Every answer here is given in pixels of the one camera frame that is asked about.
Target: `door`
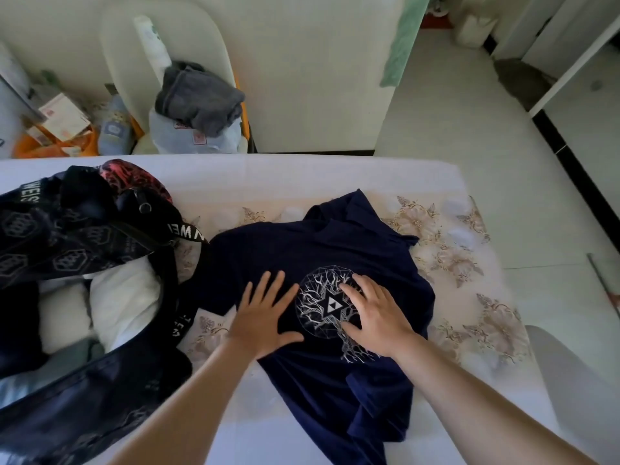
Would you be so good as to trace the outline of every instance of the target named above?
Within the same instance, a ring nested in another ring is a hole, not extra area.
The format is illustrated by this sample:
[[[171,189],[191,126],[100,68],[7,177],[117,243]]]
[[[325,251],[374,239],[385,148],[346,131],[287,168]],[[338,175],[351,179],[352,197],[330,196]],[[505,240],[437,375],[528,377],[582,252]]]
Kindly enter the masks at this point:
[[[620,14],[620,0],[566,0],[523,61],[559,78]]]

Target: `black baseboard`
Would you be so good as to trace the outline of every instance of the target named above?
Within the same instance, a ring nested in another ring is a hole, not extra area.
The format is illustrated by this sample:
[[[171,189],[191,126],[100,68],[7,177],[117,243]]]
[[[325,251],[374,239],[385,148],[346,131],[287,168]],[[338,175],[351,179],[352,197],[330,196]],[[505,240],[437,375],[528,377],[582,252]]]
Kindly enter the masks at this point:
[[[605,196],[603,196],[587,171],[579,163],[573,150],[564,141],[560,132],[558,132],[551,119],[547,116],[547,113],[542,110],[532,120],[551,147],[554,155],[562,163],[564,170],[566,170],[569,178],[577,187],[590,210],[592,210],[594,217],[603,227],[616,250],[620,252],[620,219],[605,199]]]
[[[487,40],[484,41],[484,44],[482,46],[488,52],[488,54],[491,55],[497,47],[497,41],[493,38],[491,34],[489,34]]]
[[[290,152],[290,155],[343,155],[357,157],[371,157],[375,155],[374,150],[342,150],[334,152]]]

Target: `right hand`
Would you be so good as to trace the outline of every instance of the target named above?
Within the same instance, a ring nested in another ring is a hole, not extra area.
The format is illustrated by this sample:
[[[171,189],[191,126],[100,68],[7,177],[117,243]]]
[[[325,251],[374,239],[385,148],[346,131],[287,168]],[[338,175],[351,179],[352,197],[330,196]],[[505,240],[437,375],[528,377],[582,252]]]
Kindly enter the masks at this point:
[[[363,295],[347,284],[340,288],[360,314],[361,329],[343,321],[342,329],[357,344],[380,356],[394,357],[403,341],[415,332],[392,294],[368,276],[353,274]]]

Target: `left hand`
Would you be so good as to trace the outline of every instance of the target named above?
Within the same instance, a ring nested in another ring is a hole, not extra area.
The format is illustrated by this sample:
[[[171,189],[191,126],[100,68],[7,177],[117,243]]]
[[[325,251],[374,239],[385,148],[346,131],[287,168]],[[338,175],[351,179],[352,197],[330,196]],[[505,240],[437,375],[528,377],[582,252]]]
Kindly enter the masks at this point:
[[[237,315],[228,332],[228,338],[246,348],[253,359],[260,359],[287,344],[304,340],[304,336],[297,331],[278,333],[278,319],[297,295],[299,284],[293,284],[276,302],[275,297],[284,282],[284,272],[278,272],[267,289],[270,276],[270,272],[263,274],[251,300],[252,282],[247,283]]]

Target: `white tile floor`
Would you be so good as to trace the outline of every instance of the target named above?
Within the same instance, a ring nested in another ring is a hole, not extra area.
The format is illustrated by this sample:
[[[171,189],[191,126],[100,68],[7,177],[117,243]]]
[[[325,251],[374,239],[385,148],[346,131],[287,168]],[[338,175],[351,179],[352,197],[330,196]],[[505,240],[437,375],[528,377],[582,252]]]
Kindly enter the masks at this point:
[[[486,52],[422,30],[376,156],[459,165],[525,324],[620,388],[620,319],[586,259],[617,252]]]

